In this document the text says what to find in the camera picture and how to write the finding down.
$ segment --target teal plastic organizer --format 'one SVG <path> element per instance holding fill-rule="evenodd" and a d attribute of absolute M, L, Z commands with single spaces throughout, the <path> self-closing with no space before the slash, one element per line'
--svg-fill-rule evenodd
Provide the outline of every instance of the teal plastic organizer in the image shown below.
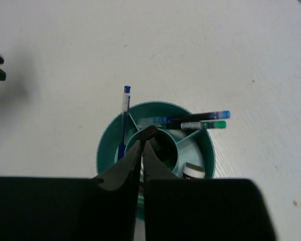
<path fill-rule="evenodd" d="M 168 102 L 145 102 L 132 106 L 129 109 L 127 121 L 127 144 L 140 129 L 137 121 L 142 117 L 183 115 L 190 112 L 178 105 Z M 118 143 L 121 138 L 121 115 L 115 117 L 104 131 L 97 149 L 96 169 L 97 173 L 103 173 L 117 162 Z M 181 131 L 162 130 L 167 132 L 175 141 L 178 149 L 178 160 L 173 173 L 182 176 L 186 162 L 202 166 L 205 169 L 205 178 L 213 178 L 215 171 L 215 153 L 211 138 L 206 130 Z M 143 219 L 144 198 L 138 195 L 137 217 Z"/>
<path fill-rule="evenodd" d="M 125 154 L 129 151 L 129 149 L 134 145 L 134 143 L 138 140 L 139 138 L 139 133 L 142 130 L 136 132 L 127 142 L 126 148 L 125 148 Z M 170 153 L 170 158 L 168 160 L 165 160 L 163 162 L 169 169 L 172 171 L 174 174 L 177 174 L 178 168 L 179 168 L 179 152 L 178 152 L 178 146 L 176 141 L 174 140 L 174 137 L 170 135 L 168 132 L 159 129 L 159 134 L 161 135 L 162 138 L 165 138 L 167 143 L 170 143 L 170 146 L 172 147 L 171 153 Z M 140 175 L 140 182 L 144 182 L 143 175 Z"/>

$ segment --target pen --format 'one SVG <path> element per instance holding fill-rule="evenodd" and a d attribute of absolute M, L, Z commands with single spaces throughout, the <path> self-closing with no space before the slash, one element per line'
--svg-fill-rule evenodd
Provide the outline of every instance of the pen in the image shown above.
<path fill-rule="evenodd" d="M 168 130 L 202 130 L 202 129 L 224 129 L 226 122 L 220 120 L 217 122 L 188 122 L 188 123 L 170 123 L 156 125 L 156 127 Z"/>
<path fill-rule="evenodd" d="M 229 119 L 230 111 L 218 111 L 199 114 L 188 114 L 178 116 L 159 116 L 150 118 L 140 118 L 138 120 L 139 128 L 146 128 L 151 125 L 168 124 L 168 123 L 186 123 L 186 122 L 199 122 L 199 121 L 211 121 L 214 119 Z"/>
<path fill-rule="evenodd" d="M 124 95 L 122 98 L 122 109 L 121 109 L 122 136 L 121 136 L 120 144 L 118 146 L 117 160 L 120 160 L 125 155 L 126 125 L 127 125 L 127 118 L 128 118 L 128 112 L 129 112 L 129 101 L 130 101 L 130 86 L 126 85 L 124 87 Z"/>

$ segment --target blue pen cap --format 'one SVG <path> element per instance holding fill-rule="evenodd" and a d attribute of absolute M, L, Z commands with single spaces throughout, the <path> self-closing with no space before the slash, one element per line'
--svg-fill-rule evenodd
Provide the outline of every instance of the blue pen cap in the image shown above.
<path fill-rule="evenodd" d="M 228 110 L 225 110 L 222 112 L 222 117 L 224 119 L 229 119 L 230 118 L 230 112 Z"/>
<path fill-rule="evenodd" d="M 129 85 L 124 86 L 124 93 L 130 93 L 130 86 Z"/>
<path fill-rule="evenodd" d="M 125 156 L 125 148 L 126 148 L 126 145 L 119 145 L 118 146 L 117 160 L 120 160 L 121 158 L 123 158 Z"/>

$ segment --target green pen cap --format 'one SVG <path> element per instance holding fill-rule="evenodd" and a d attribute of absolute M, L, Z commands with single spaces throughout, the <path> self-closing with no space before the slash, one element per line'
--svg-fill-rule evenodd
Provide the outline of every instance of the green pen cap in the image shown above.
<path fill-rule="evenodd" d="M 226 128 L 226 121 L 220 120 L 218 122 L 214 122 L 215 128 L 224 129 Z"/>

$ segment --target blue pen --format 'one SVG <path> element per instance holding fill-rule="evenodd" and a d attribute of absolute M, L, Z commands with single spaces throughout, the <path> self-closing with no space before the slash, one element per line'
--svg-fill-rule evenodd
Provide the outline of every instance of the blue pen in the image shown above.
<path fill-rule="evenodd" d="M 129 113 L 129 101 L 130 101 L 130 86 L 126 85 L 124 87 L 124 95 L 122 98 L 122 109 L 121 109 L 122 136 L 121 136 L 120 144 L 118 146 L 117 160 L 120 160 L 125 155 L 126 125 L 127 125 L 127 118 L 128 118 L 128 113 Z"/>
<path fill-rule="evenodd" d="M 199 113 L 199 114 L 140 118 L 138 120 L 137 125 L 139 128 L 146 128 L 151 125 L 211 121 L 211 120 L 216 120 L 216 119 L 229 119 L 229 118 L 230 118 L 230 111 L 224 110 L 224 111 Z"/>

